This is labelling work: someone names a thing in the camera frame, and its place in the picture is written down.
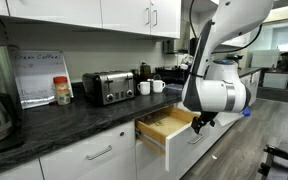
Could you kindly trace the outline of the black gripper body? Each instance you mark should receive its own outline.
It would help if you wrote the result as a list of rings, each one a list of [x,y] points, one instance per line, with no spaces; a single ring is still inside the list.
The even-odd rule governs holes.
[[[215,126],[214,118],[216,117],[217,112],[202,112],[199,117],[194,117],[192,120],[191,127],[196,134],[200,132],[200,129],[205,126],[207,123],[210,123],[212,127]]]

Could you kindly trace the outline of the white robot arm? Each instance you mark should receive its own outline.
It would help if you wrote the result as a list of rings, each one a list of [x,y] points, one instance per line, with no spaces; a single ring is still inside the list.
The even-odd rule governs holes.
[[[273,4],[274,0],[219,0],[215,14],[202,29],[182,90],[184,107],[200,114],[191,124],[196,132],[207,124],[213,126],[218,113],[240,113],[249,105],[251,93],[239,78],[238,63],[213,60],[211,54],[221,43],[258,27]]]

